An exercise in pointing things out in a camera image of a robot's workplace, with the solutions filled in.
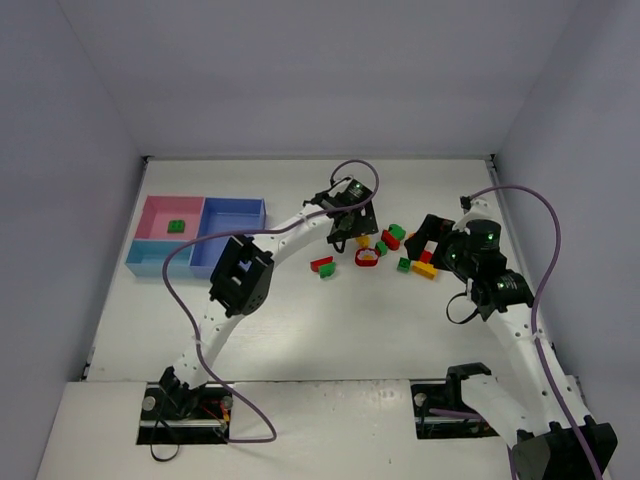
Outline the yellow small lego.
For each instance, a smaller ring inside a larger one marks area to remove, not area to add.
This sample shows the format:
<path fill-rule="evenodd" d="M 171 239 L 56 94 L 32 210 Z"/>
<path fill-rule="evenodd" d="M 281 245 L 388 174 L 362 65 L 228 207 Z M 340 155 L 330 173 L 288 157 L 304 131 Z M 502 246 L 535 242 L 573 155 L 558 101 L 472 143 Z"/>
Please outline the yellow small lego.
<path fill-rule="evenodd" d="M 368 236 L 360 236 L 356 238 L 356 242 L 360 248 L 368 248 L 370 245 L 370 238 Z"/>

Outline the small green lego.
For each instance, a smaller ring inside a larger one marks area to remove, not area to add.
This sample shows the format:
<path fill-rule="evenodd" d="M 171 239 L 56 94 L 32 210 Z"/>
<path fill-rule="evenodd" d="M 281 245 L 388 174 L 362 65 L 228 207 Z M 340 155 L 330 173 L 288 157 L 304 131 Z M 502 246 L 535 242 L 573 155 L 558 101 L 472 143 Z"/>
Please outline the small green lego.
<path fill-rule="evenodd" d="M 384 241 L 378 241 L 375 244 L 375 250 L 377 251 L 377 254 L 379 256 L 384 256 L 388 253 L 388 246 L 385 244 Z"/>

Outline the red flower printed lego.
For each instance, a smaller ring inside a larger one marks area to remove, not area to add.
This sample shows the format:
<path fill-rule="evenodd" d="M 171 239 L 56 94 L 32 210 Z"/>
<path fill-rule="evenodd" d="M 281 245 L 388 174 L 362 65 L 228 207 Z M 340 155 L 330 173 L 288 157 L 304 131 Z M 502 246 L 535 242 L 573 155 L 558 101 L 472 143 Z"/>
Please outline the red flower printed lego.
<path fill-rule="evenodd" d="M 375 267 L 379 262 L 379 252 L 375 248 L 363 247 L 355 252 L 354 263 L 361 268 Z"/>

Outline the green square lego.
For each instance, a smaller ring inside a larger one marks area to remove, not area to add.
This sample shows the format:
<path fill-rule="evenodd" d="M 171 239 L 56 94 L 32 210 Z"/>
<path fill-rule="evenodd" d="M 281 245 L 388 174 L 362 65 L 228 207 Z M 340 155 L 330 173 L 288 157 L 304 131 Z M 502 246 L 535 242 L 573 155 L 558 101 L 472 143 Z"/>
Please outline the green square lego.
<path fill-rule="evenodd" d="M 397 270 L 408 273 L 411 269 L 411 261 L 408 258 L 401 257 L 398 261 Z"/>

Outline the red half-round lego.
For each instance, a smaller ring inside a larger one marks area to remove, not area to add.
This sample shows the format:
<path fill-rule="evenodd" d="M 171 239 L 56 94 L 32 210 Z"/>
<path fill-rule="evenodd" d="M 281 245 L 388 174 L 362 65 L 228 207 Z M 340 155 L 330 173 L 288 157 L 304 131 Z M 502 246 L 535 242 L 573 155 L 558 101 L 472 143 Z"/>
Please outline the red half-round lego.
<path fill-rule="evenodd" d="M 313 272 L 318 273 L 319 269 L 327 264 L 330 264 L 333 262 L 333 257 L 332 256 L 327 256 L 327 257 L 323 257 L 323 258 L 319 258 L 316 260 L 313 260 L 310 262 L 310 268 Z"/>

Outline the green wedge lego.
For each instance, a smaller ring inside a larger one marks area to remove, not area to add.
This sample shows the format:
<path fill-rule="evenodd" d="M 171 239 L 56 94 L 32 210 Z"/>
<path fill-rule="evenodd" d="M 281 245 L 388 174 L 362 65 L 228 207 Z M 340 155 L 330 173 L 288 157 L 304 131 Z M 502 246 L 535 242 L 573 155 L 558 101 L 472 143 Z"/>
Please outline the green wedge lego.
<path fill-rule="evenodd" d="M 186 229 L 186 222 L 183 219 L 172 219 L 167 224 L 168 234 L 182 234 Z"/>

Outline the green half-round lego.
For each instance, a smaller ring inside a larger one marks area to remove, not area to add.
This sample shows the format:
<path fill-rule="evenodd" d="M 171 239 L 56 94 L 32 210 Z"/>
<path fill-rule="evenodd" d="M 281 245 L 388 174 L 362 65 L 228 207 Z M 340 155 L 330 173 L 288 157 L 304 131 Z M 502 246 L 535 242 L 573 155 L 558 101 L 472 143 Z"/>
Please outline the green half-round lego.
<path fill-rule="evenodd" d="M 323 264 L 318 268 L 319 276 L 322 279 L 329 278 L 329 277 L 333 276 L 335 271 L 336 271 L 336 263 L 335 262 L 330 262 L 330 263 Z"/>

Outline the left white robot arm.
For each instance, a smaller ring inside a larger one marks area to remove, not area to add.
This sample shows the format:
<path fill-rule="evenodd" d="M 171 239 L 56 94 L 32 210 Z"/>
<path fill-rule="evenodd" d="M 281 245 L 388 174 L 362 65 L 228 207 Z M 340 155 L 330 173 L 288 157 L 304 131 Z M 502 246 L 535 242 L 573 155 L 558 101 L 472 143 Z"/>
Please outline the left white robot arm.
<path fill-rule="evenodd" d="M 169 254 L 162 266 L 162 279 L 193 330 L 193 347 L 167 367 L 159 381 L 174 404 L 186 401 L 213 377 L 211 363 L 240 321 L 264 304 L 279 264 L 315 241 L 344 243 L 377 231 L 372 205 L 376 193 L 375 187 L 369 189 L 352 179 L 343 187 L 333 186 L 316 194 L 298 213 L 272 229 L 236 230 L 189 241 L 191 246 L 227 239 L 210 276 L 208 298 L 213 311 L 202 325 L 170 283 L 169 263 L 179 251 Z"/>

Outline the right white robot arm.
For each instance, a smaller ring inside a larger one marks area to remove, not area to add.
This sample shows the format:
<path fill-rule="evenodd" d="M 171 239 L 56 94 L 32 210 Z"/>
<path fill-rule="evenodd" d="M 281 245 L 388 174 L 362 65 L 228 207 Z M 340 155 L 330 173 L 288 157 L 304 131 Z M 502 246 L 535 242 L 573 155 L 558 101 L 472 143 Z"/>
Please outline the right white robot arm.
<path fill-rule="evenodd" d="M 617 447 L 608 423 L 599 423 L 560 366 L 537 320 L 537 300 L 524 277 L 509 269 L 499 248 L 500 225 L 488 216 L 460 222 L 432 214 L 406 240 L 410 259 L 436 245 L 434 267 L 464 285 L 498 339 L 516 374 L 518 401 L 480 362 L 452 366 L 446 385 L 452 404 L 474 411 L 504 440 L 520 479 L 600 479 Z"/>

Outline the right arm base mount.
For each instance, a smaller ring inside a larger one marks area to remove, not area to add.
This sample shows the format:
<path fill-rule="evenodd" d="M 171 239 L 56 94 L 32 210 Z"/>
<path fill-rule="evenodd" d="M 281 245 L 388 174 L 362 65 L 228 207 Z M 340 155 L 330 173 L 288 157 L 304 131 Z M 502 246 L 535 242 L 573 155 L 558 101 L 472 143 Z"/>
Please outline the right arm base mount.
<path fill-rule="evenodd" d="M 472 409 L 455 404 L 439 382 L 411 382 L 411 408 L 418 440 L 497 437 L 495 430 Z"/>

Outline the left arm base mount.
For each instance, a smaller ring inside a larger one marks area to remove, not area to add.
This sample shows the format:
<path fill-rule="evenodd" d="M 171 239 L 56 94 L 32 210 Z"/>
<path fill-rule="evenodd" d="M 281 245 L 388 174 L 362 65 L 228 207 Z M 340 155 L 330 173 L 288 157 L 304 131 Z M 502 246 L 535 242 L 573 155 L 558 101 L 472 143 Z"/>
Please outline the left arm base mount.
<path fill-rule="evenodd" d="M 200 389 L 180 413 L 158 384 L 147 384 L 137 445 L 222 445 L 229 440 L 233 398 L 216 384 Z"/>

